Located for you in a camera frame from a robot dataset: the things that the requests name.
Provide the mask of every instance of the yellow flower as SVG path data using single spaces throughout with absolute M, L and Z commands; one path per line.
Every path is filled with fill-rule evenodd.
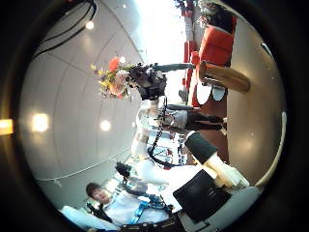
M 104 81 L 99 81 L 98 82 L 100 85 L 103 85 L 103 86 L 108 86 L 109 85 L 109 82 L 108 81 L 106 81 L 106 80 L 104 80 Z
M 94 64 L 90 65 L 90 69 L 92 69 L 93 71 L 97 69 L 97 67 Z

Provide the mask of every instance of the white ceiling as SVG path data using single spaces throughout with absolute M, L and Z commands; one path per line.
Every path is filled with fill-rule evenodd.
M 142 24 L 146 15 L 140 14 L 142 5 L 137 8 L 137 2 L 97 0 L 95 28 L 84 30 L 72 40 L 39 55 L 25 74 L 19 111 L 25 156 L 34 177 L 57 207 L 80 204 L 86 197 L 84 188 L 88 182 L 103 183 L 114 175 L 116 160 L 124 161 L 130 156 L 129 148 L 135 134 L 132 123 L 141 103 L 140 96 L 137 90 L 131 90 L 133 101 L 104 100 L 98 94 L 98 77 L 90 65 L 107 69 L 109 60 L 115 56 L 125 56 L 126 62 L 132 64 L 152 59 L 158 63 L 168 59 L 169 63 L 183 60 L 183 51 L 179 49 L 183 38 L 170 45 L 169 49 L 175 51 L 166 53 L 166 45 L 160 48 L 161 40 L 174 38 L 166 34 L 162 26 L 165 34 L 156 30 L 162 39 L 152 42 L 152 30 L 147 31 Z M 173 1 L 148 2 L 173 4 Z M 77 5 L 50 29 L 45 38 L 70 28 L 88 7 L 88 4 Z M 37 53 L 71 36 L 87 22 L 90 14 L 68 33 L 42 43 Z M 180 20 L 174 15 L 167 16 L 176 22 Z M 177 30 L 181 36 L 182 29 Z M 164 55 L 159 59 L 152 50 Z M 44 132 L 32 131 L 32 120 L 38 113 L 48 117 L 48 129 Z M 110 131 L 99 128 L 102 120 L 111 122 Z M 53 180 L 58 180 L 60 185 L 55 185 Z

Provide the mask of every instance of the recessed light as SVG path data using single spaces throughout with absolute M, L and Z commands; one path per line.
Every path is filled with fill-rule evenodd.
M 109 131 L 111 128 L 111 125 L 110 125 L 110 122 L 108 122 L 107 120 L 103 120 L 102 122 L 100 122 L 99 127 L 103 131 Z
M 48 129 L 47 114 L 35 114 L 32 119 L 32 131 L 44 132 Z
M 87 29 L 92 30 L 92 29 L 94 29 L 94 27 L 95 27 L 95 24 L 94 24 L 93 21 L 88 21 L 88 22 L 86 23 L 86 28 L 87 28 Z

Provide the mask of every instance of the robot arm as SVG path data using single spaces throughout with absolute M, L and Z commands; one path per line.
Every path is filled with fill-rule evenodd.
M 157 115 L 158 100 L 151 101 L 150 106 L 143 106 L 139 109 L 136 115 L 137 132 L 131 145 L 131 152 L 141 160 L 136 166 L 137 174 L 141 179 L 154 184 L 170 185 L 175 181 L 175 176 L 187 176 L 186 171 L 188 169 L 184 166 L 179 166 L 165 170 L 156 165 L 151 159 L 147 150 L 147 142 L 152 130 L 150 122 Z M 219 186 L 225 185 L 231 188 L 245 188 L 249 186 L 248 181 L 234 167 L 229 166 L 220 159 L 216 153 L 216 148 L 203 138 L 200 133 L 196 131 L 190 132 L 186 137 L 185 145 L 199 164 L 197 166 L 187 166 L 194 167 L 195 169 L 198 168 L 199 170 L 204 169 L 214 178 L 214 181 Z

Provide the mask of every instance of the wall light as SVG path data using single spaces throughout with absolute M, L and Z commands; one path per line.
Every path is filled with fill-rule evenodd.
M 0 135 L 13 133 L 13 120 L 1 119 L 0 120 Z
M 87 29 L 92 30 L 92 29 L 94 29 L 94 27 L 95 27 L 95 24 L 94 24 L 93 21 L 88 21 L 88 22 L 86 23 L 86 28 L 87 28 Z
M 103 120 L 102 122 L 100 122 L 99 127 L 103 130 L 103 131 L 109 131 L 111 128 L 110 123 L 107 120 Z
M 35 114 L 32 119 L 32 131 L 44 132 L 48 129 L 47 114 Z

